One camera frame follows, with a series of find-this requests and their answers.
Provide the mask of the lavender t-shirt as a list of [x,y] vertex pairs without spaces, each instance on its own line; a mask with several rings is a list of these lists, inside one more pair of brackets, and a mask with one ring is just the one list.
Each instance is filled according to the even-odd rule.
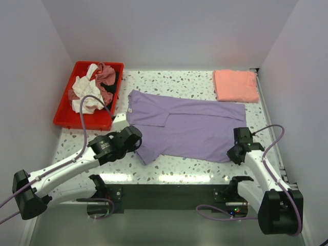
[[235,128],[246,127],[245,105],[152,95],[132,90],[127,120],[142,133],[144,165],[160,155],[228,162]]

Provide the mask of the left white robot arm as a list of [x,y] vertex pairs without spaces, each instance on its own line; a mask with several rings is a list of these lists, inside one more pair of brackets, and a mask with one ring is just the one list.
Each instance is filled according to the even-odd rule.
[[141,138],[142,133],[136,127],[127,126],[119,132],[99,135],[84,142],[79,152],[45,169],[16,172],[12,193],[21,218],[29,220],[40,215],[54,200],[50,193],[56,187],[90,169],[123,159],[141,146]]

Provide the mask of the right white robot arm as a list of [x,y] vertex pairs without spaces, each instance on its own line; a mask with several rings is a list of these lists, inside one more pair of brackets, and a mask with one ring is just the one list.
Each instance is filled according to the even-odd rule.
[[254,142],[254,135],[247,127],[234,129],[234,146],[227,156],[237,165],[245,164],[254,176],[233,177],[230,192],[253,207],[264,234],[297,236],[303,226],[303,195],[275,171],[266,157],[268,149]]

